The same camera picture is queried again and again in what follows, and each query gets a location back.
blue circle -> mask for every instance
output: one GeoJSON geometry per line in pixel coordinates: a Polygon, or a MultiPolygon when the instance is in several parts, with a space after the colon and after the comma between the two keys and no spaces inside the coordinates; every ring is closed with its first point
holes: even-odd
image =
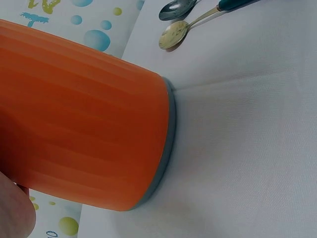
{"type": "Polygon", "coordinates": [[[104,30],[110,30],[112,27],[112,24],[109,21],[102,21],[100,23],[100,27],[103,28],[104,30]]]}
{"type": "Polygon", "coordinates": [[[75,6],[88,6],[93,0],[71,0],[75,6]]]}
{"type": "Polygon", "coordinates": [[[102,31],[90,30],[84,35],[84,44],[95,50],[105,51],[110,45],[110,38],[102,31]]]}
{"type": "Polygon", "coordinates": [[[137,9],[141,11],[143,4],[144,4],[144,1],[142,0],[137,1],[137,9]]]}
{"type": "Polygon", "coordinates": [[[71,17],[70,22],[73,23],[74,25],[79,25],[80,23],[83,22],[83,19],[79,15],[74,15],[71,17]]]}

metal spoon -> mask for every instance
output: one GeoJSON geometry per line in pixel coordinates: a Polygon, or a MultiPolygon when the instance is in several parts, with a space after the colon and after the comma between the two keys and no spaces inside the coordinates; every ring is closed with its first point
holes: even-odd
{"type": "Polygon", "coordinates": [[[165,5],[159,12],[161,21],[169,21],[179,18],[189,12],[195,5],[197,0],[174,0],[165,5]]]}
{"type": "Polygon", "coordinates": [[[232,10],[251,1],[253,0],[221,0],[215,8],[201,15],[190,24],[188,24],[186,21],[176,21],[168,26],[162,33],[161,37],[159,38],[159,47],[163,50],[167,50],[181,42],[181,40],[186,36],[187,32],[197,22],[215,14],[216,12],[232,10]]]}

orange cup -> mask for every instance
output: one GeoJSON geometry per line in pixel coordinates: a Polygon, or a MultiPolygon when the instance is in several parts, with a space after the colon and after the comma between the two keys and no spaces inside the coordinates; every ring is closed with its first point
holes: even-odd
{"type": "Polygon", "coordinates": [[[174,129],[159,75],[0,20],[0,171],[12,181],[130,210],[157,187],[174,129]]]}

white table surface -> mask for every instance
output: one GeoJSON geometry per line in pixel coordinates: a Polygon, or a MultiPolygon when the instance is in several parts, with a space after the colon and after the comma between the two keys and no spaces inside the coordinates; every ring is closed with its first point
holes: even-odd
{"type": "Polygon", "coordinates": [[[166,52],[168,1],[146,0],[123,59],[175,86],[169,167],[134,211],[84,206],[78,238],[316,238],[317,1],[258,1],[166,52]]]}

yellow-green circle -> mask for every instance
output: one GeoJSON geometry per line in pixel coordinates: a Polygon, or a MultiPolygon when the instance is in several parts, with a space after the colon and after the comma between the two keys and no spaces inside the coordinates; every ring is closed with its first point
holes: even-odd
{"type": "Polygon", "coordinates": [[[35,211],[39,209],[39,206],[38,206],[38,204],[36,204],[36,203],[33,203],[33,206],[34,206],[34,209],[35,209],[35,211]]]}
{"type": "Polygon", "coordinates": [[[60,231],[67,236],[74,236],[78,233],[78,223],[71,217],[63,217],[58,223],[60,231]]]}
{"type": "Polygon", "coordinates": [[[115,7],[113,9],[113,14],[116,15],[116,16],[120,16],[122,14],[122,9],[119,8],[119,7],[115,7]]]}

